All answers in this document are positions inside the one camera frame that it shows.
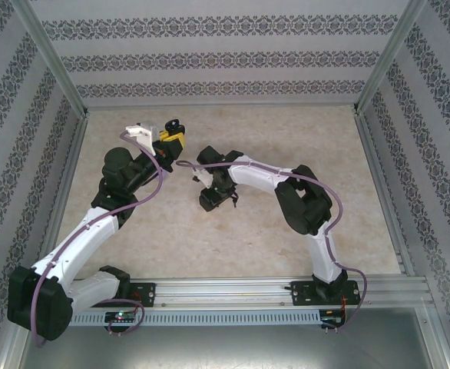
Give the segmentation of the circuit board with green light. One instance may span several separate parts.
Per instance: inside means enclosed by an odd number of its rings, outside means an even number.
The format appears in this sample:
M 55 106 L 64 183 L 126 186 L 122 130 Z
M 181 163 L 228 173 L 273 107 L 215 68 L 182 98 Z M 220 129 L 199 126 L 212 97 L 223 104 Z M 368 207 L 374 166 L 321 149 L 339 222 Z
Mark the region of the circuit board with green light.
M 124 324 L 134 323 L 136 314 L 134 312 L 107 312 L 104 316 L 105 323 L 118 322 Z

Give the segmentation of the grey metal sheet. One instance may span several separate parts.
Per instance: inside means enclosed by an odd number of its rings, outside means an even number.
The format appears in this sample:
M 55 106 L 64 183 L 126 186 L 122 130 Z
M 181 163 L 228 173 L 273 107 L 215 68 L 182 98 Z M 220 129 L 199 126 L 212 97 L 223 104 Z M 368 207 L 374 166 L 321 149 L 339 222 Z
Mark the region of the grey metal sheet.
M 366 309 L 341 331 L 309 325 L 71 327 L 37 348 L 13 340 L 3 369 L 450 369 L 426 308 Z

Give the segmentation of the aluminium side frame bar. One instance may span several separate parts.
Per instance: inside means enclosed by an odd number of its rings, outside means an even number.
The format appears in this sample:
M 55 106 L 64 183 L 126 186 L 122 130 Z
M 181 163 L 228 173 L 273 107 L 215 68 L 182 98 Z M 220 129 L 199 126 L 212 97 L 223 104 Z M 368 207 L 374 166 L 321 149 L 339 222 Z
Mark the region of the aluminium side frame bar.
M 80 122 L 75 132 L 70 151 L 68 153 L 64 176 L 60 183 L 58 196 L 56 198 L 55 207 L 53 209 L 53 219 L 51 223 L 51 230 L 49 232 L 46 244 L 46 254 L 50 254 L 57 247 L 57 240 L 61 224 L 68 203 L 68 196 L 71 190 L 74 173 L 77 167 L 81 146 L 83 144 L 84 135 L 88 126 L 90 112 L 85 114 L 84 119 Z
M 366 121 L 364 117 L 357 111 L 354 112 L 353 117 L 356 123 L 363 150 L 366 155 L 372 180 L 376 188 L 376 193 L 389 232 L 389 237 L 395 250 L 399 268 L 401 272 L 408 277 L 416 276 L 416 273 L 412 266 L 411 258 L 409 257 L 408 250 L 405 245 L 402 229 L 399 226 L 398 218 L 392 206 L 392 200 L 389 195 L 389 188 L 387 187 L 387 184 L 385 182 L 382 167 L 378 160 L 376 147 L 373 144 L 369 129 L 366 125 Z

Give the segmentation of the aluminium mounting rail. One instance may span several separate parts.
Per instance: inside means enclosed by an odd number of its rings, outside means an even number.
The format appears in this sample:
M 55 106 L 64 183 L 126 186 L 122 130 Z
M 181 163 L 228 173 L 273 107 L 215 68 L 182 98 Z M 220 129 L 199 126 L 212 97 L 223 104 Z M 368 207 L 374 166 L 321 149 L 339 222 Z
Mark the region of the aluminium mounting rail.
M 425 277 L 380 274 L 367 277 L 367 288 L 360 276 L 356 281 L 364 308 L 420 308 L 432 306 L 434 298 Z M 239 310 L 261 308 L 337 309 L 342 305 L 294 306 L 292 281 L 311 281 L 308 277 L 275 278 L 150 278 L 132 282 L 156 284 L 153 309 Z

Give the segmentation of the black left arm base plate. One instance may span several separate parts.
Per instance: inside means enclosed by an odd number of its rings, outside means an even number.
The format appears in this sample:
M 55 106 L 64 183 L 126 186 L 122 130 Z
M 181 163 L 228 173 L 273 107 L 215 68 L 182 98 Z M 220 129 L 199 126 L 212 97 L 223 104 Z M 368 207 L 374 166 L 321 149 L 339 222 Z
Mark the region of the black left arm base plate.
M 145 308 L 152 308 L 156 295 L 156 284 L 131 282 L 126 298 L 139 301 Z

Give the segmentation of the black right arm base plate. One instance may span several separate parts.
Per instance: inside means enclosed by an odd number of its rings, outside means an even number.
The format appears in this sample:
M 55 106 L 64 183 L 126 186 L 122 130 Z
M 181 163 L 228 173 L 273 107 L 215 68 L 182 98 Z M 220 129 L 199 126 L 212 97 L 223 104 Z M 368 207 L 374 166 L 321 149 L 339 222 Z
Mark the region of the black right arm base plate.
M 290 291 L 294 306 L 357 305 L 361 292 L 356 281 L 346 281 L 340 286 L 315 281 L 292 281 Z

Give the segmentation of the aluminium frame post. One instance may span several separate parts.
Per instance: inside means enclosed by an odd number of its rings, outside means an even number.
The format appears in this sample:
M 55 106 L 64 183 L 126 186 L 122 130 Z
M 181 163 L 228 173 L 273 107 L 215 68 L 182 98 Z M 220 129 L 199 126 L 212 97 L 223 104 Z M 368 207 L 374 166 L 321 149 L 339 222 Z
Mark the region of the aluminium frame post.
M 18 17 L 21 19 L 22 24 L 26 27 L 38 50 L 41 52 L 42 58 L 50 68 L 56 81 L 61 86 L 61 90 L 70 102 L 71 107 L 74 109 L 79 118 L 84 118 L 87 115 L 88 108 L 85 106 L 75 84 L 71 80 L 61 57 L 56 52 L 55 47 L 48 37 L 43 24 L 35 14 L 30 1 L 9 1 L 11 2 L 14 10 L 18 13 Z
M 353 112 L 356 115 L 363 113 L 371 102 L 373 95 L 382 83 L 386 72 L 389 70 L 390 65 L 399 53 L 405 38 L 412 29 L 412 26 L 416 22 L 427 1 L 428 0 L 409 0 L 367 80 L 359 96 L 359 100 L 353 105 Z

